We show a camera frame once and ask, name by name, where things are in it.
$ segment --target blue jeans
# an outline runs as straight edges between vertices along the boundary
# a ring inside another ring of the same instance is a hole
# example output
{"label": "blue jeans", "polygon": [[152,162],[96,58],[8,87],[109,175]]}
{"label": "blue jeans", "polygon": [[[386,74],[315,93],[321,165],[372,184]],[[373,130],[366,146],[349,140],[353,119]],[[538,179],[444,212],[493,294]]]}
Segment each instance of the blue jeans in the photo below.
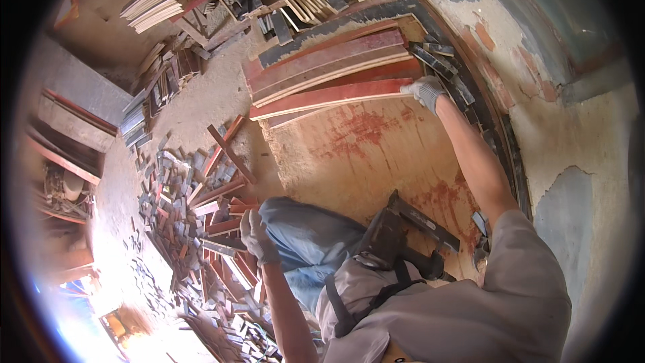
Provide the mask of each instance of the blue jeans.
{"label": "blue jeans", "polygon": [[278,248],[291,291],[315,313],[325,277],[353,256],[366,228],[342,214],[288,197],[265,200],[259,212]]}

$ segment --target sleeve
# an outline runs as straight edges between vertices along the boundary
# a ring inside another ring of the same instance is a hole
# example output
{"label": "sleeve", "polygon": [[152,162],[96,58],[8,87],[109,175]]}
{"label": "sleeve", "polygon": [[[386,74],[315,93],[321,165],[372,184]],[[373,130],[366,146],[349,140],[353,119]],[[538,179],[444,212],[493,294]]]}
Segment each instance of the sleeve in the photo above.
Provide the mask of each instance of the sleeve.
{"label": "sleeve", "polygon": [[571,305],[555,255],[519,210],[504,212],[497,221],[483,290],[560,298]]}

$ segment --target gray shirt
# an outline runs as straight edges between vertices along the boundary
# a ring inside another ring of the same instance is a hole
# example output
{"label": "gray shirt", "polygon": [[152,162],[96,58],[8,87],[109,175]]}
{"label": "gray shirt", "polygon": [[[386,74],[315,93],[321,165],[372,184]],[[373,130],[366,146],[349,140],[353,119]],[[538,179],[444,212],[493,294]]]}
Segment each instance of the gray shirt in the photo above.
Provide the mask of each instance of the gray shirt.
{"label": "gray shirt", "polygon": [[[412,280],[419,271],[407,263]],[[348,259],[335,284],[351,313],[367,307],[393,271],[371,271]],[[414,360],[559,360],[571,318],[564,275],[531,222],[517,210],[500,216],[493,231],[484,285],[470,279],[441,287],[414,284],[390,297],[343,338],[323,288],[316,317],[325,362],[379,362],[390,340]]]}

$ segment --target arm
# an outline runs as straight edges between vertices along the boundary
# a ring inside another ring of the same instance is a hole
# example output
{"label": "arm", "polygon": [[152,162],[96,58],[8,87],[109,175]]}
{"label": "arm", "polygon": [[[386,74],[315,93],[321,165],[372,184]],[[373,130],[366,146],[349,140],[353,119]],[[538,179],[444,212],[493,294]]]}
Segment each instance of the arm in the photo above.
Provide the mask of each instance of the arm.
{"label": "arm", "polygon": [[257,257],[271,308],[275,340],[286,362],[315,362],[318,352],[309,327],[282,272],[275,244],[266,234],[266,225],[257,210],[247,210],[240,222],[242,242]]}
{"label": "arm", "polygon": [[519,209],[504,169],[488,144],[447,95],[437,97],[435,110],[450,137],[466,183],[479,207],[488,216],[490,227],[494,228],[497,219],[505,211]]}
{"label": "arm", "polygon": [[309,327],[279,262],[262,265],[262,279],[271,308],[275,340],[286,362],[315,362],[318,353]]}

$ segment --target wood scrap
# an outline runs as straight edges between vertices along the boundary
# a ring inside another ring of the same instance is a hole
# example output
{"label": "wood scrap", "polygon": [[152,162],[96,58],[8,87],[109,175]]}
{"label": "wood scrap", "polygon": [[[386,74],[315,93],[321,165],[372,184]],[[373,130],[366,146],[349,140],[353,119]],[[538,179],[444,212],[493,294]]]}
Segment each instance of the wood scrap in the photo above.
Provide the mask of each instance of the wood scrap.
{"label": "wood scrap", "polygon": [[233,152],[233,149],[230,148],[229,144],[224,140],[224,138],[219,135],[217,129],[215,129],[213,125],[209,125],[207,130],[208,133],[213,136],[217,144],[219,144],[219,147],[222,148],[224,153],[231,159],[235,166],[238,167],[242,175],[244,175],[251,184],[255,184],[257,182],[257,179],[253,174],[251,174],[251,171],[246,168],[242,160],[235,154],[235,152]]}

